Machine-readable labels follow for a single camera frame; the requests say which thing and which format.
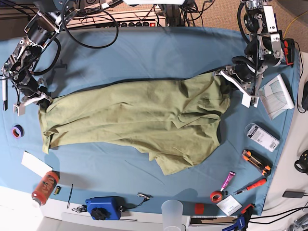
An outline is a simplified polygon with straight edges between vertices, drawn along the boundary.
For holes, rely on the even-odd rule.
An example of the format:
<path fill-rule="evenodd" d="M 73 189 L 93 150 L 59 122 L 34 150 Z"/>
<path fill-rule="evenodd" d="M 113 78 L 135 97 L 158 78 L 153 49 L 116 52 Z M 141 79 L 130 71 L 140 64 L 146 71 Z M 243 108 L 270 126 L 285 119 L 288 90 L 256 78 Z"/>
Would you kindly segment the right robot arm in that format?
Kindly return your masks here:
<path fill-rule="evenodd" d="M 26 102 L 31 100 L 42 108 L 47 108 L 51 102 L 46 87 L 36 76 L 49 72 L 56 64 L 61 51 L 61 44 L 57 36 L 77 13 L 80 7 L 78 0 L 17 0 L 14 5 L 24 9 L 37 8 L 36 14 L 25 27 L 25 37 L 21 38 L 13 53 L 1 68 L 3 107 L 8 108 L 7 81 L 11 81 L 17 94 L 22 93 Z M 35 71 L 41 55 L 51 42 L 56 42 L 55 58 L 47 69 Z"/>

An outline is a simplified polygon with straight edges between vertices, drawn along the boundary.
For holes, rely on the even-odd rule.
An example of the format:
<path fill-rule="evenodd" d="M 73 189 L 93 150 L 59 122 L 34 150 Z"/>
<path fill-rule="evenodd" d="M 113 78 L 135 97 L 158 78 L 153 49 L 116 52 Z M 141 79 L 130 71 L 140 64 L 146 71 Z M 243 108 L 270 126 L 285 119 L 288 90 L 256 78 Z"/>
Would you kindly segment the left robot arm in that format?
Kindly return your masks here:
<path fill-rule="evenodd" d="M 279 66 L 284 57 L 282 37 L 268 0 L 242 0 L 237 22 L 246 43 L 244 56 L 233 57 L 233 65 L 218 69 L 214 74 L 225 77 L 248 96 L 255 97 L 265 70 Z"/>

